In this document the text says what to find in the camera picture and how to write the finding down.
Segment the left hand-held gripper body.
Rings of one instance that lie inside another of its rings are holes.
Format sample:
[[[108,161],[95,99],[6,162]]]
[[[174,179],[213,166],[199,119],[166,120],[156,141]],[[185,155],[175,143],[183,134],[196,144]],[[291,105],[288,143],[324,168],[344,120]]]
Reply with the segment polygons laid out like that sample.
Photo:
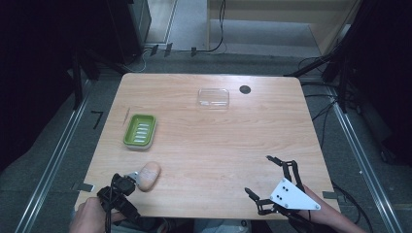
[[[114,174],[111,183],[97,192],[101,206],[106,213],[115,209],[127,220],[136,223],[140,218],[138,210],[127,200],[127,196],[135,191],[136,185],[127,176]]]

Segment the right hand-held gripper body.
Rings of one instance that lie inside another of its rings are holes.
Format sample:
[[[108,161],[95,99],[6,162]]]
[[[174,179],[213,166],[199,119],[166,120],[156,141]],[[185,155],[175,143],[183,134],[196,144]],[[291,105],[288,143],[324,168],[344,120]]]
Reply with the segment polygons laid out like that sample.
[[[319,211],[321,205],[286,178],[282,178],[269,196],[277,211],[288,219],[298,233],[315,233],[315,224],[298,214],[299,211]]]

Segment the beige soap bar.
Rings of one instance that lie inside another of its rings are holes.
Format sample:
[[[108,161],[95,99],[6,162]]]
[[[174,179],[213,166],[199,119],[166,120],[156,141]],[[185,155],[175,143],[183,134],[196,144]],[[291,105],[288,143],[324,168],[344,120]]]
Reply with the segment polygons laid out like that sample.
[[[154,186],[160,173],[161,167],[157,162],[148,162],[138,172],[138,188],[141,191],[149,191]]]

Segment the green soap dish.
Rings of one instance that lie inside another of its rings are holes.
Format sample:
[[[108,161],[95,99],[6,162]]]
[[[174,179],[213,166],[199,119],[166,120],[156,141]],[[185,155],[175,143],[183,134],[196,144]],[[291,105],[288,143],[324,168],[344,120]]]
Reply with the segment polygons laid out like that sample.
[[[123,136],[130,150],[147,150],[151,147],[156,129],[156,118],[150,115],[133,115]]]

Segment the person's right hand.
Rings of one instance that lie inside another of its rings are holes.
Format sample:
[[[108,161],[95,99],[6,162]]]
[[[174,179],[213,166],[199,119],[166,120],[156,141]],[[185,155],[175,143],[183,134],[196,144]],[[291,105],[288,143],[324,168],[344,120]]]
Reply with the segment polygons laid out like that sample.
[[[321,206],[319,211],[300,211],[299,214],[312,222],[332,226],[335,218],[340,215],[321,197],[314,193],[308,186],[304,186],[305,193]]]

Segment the person's left hand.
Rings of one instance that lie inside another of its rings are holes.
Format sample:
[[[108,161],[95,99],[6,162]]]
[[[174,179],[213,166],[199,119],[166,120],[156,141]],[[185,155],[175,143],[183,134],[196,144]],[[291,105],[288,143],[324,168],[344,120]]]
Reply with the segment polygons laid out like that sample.
[[[97,197],[89,197],[76,211],[69,233],[105,233],[106,212]]]

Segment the person's clothing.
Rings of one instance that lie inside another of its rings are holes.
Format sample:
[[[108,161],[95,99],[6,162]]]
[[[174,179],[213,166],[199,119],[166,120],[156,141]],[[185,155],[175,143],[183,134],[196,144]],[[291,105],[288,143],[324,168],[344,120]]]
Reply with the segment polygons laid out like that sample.
[[[245,219],[172,218],[161,233],[252,233],[252,224]]]

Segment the clear plastic lid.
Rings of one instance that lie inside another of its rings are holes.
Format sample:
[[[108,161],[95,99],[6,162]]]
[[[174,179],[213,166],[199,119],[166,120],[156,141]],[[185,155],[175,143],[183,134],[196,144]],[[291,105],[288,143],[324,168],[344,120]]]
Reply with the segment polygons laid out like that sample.
[[[229,91],[225,88],[200,88],[197,94],[197,106],[205,109],[227,109]]]

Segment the black metal stand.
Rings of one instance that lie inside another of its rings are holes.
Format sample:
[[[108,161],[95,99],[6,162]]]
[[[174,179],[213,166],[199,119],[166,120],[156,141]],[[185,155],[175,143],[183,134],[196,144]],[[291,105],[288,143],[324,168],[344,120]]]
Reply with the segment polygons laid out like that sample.
[[[72,77],[74,82],[74,110],[78,110],[83,99],[82,73],[85,73],[90,80],[97,80],[100,72],[95,64],[90,50],[74,48],[72,50]]]
[[[286,74],[286,77],[299,78],[302,75],[326,65],[322,72],[322,79],[326,83],[332,82],[336,77],[339,78],[337,87],[337,104],[340,110],[346,114],[346,89],[350,73],[350,50],[354,41],[357,39],[357,29],[350,27],[343,39],[326,55],[316,58],[308,65],[298,68],[296,71]]]

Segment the black cabinet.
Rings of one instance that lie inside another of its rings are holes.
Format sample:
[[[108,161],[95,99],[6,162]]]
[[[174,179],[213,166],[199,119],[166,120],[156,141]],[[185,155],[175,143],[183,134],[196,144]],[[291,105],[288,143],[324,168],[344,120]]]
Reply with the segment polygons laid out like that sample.
[[[119,62],[129,63],[143,54],[152,17],[148,0],[107,0],[115,38],[119,45]]]

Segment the light wooden furniture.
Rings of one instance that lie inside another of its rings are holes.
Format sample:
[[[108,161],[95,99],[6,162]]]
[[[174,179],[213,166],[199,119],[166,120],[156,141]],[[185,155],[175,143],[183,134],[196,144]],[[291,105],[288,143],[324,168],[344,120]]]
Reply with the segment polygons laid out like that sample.
[[[226,19],[308,23],[321,55],[333,50],[363,0],[225,0]]]

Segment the aluminium floor rail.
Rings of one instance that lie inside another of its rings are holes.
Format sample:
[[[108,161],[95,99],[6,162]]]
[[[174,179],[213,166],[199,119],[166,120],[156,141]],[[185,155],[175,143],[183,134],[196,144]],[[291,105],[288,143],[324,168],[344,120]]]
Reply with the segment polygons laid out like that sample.
[[[34,189],[22,217],[17,225],[15,233],[30,233],[36,221],[37,215],[40,213],[47,195],[51,189],[54,178],[59,170],[60,164],[65,156],[68,146],[70,145],[75,130],[84,114],[88,96],[93,88],[92,81],[85,81],[82,88],[84,98],[80,102],[78,108],[73,110],[64,130],[59,137],[56,147],[53,150],[51,159],[48,162],[41,179]]]
[[[333,109],[387,231],[389,233],[404,233],[395,209],[373,170],[348,115],[344,114],[337,104],[333,105]]]

